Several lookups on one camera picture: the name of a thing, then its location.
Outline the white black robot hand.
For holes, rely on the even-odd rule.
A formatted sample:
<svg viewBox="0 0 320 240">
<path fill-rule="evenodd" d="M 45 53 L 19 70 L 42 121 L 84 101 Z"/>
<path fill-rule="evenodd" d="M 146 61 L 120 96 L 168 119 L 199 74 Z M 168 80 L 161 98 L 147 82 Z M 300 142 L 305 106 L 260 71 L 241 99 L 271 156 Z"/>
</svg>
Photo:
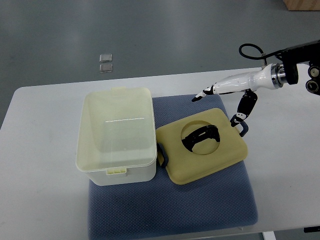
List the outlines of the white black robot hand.
<svg viewBox="0 0 320 240">
<path fill-rule="evenodd" d="M 256 90 L 266 88 L 276 90 L 287 82 L 285 70 L 282 64 L 269 64 L 259 71 L 246 72 L 226 77 L 212 86 L 198 93 L 193 102 L 199 101 L 207 95 L 224 95 L 236 92 L 244 92 L 236 114 L 231 118 L 232 127 L 244 122 L 256 105 L 258 96 Z"/>
</svg>

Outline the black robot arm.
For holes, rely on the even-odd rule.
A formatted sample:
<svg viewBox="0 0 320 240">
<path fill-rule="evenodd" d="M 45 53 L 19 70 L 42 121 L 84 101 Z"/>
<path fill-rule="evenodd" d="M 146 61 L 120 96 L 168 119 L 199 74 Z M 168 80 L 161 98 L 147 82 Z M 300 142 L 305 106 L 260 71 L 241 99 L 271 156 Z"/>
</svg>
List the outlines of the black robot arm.
<svg viewBox="0 0 320 240">
<path fill-rule="evenodd" d="M 320 41 L 288 47 L 269 54 L 261 54 L 264 63 L 267 58 L 275 56 L 281 63 L 271 68 L 271 80 L 277 87 L 283 84 L 295 85 L 299 81 L 298 64 L 308 63 L 309 80 L 305 83 L 306 90 L 315 95 L 320 94 Z"/>
</svg>

